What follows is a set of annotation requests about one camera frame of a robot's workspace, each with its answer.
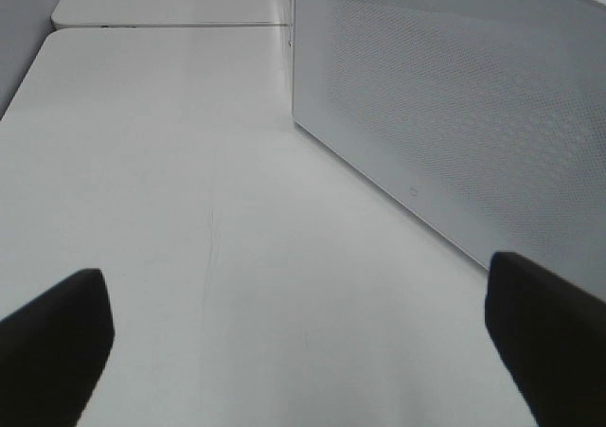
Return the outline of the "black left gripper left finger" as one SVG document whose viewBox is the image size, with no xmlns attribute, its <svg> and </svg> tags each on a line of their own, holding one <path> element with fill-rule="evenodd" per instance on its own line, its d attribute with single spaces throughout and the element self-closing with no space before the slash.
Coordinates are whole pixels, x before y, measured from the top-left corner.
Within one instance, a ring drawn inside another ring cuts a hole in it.
<svg viewBox="0 0 606 427">
<path fill-rule="evenodd" d="M 103 273 L 84 269 L 1 321 L 1 424 L 75 426 L 115 327 Z"/>
</svg>

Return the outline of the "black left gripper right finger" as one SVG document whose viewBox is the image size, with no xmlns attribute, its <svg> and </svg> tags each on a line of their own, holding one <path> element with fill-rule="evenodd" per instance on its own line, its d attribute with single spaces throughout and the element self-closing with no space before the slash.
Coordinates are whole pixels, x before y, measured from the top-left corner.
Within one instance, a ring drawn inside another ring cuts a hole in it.
<svg viewBox="0 0 606 427">
<path fill-rule="evenodd" d="M 497 252 L 484 317 L 538 425 L 604 425 L 604 302 L 528 258 Z"/>
</svg>

